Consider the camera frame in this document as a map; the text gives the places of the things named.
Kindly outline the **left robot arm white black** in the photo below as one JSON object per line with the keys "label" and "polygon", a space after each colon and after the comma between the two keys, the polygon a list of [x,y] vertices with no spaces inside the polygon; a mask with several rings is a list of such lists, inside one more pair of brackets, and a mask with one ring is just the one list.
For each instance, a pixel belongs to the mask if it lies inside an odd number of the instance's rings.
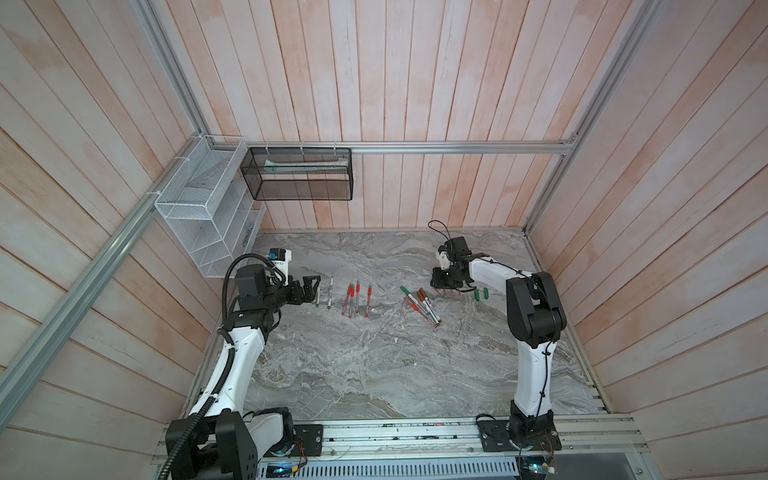
{"label": "left robot arm white black", "polygon": [[246,253],[227,268],[222,286],[223,340],[207,385],[189,414],[171,422],[161,479],[254,479],[263,457],[278,460],[278,472],[292,475],[306,464],[290,411],[244,409],[246,390],[270,333],[286,305],[315,301],[321,278],[296,280],[290,260],[277,249],[264,257]]}

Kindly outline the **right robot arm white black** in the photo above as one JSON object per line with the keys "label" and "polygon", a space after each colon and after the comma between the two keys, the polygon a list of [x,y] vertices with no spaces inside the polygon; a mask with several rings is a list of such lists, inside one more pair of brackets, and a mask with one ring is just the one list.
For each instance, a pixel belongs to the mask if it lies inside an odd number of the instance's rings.
{"label": "right robot arm white black", "polygon": [[471,252],[463,237],[449,238],[436,252],[431,286],[459,290],[480,283],[505,295],[506,318],[516,340],[517,385],[507,432],[522,449],[562,448],[554,424],[550,388],[553,355],[567,320],[552,276],[505,265]]}

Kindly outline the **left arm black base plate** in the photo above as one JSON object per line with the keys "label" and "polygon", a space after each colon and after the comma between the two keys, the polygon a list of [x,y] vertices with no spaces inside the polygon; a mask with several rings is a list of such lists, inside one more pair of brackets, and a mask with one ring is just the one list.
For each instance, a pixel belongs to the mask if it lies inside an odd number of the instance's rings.
{"label": "left arm black base plate", "polygon": [[293,433],[270,447],[266,458],[319,457],[322,454],[324,427],[321,424],[297,424]]}

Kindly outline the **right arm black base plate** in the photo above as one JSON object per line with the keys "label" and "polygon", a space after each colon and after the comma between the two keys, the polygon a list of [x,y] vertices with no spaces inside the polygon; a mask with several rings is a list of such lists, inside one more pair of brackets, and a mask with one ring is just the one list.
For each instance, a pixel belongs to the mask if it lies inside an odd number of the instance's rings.
{"label": "right arm black base plate", "polygon": [[562,442],[554,429],[524,432],[506,420],[483,417],[475,421],[484,452],[560,451]]}

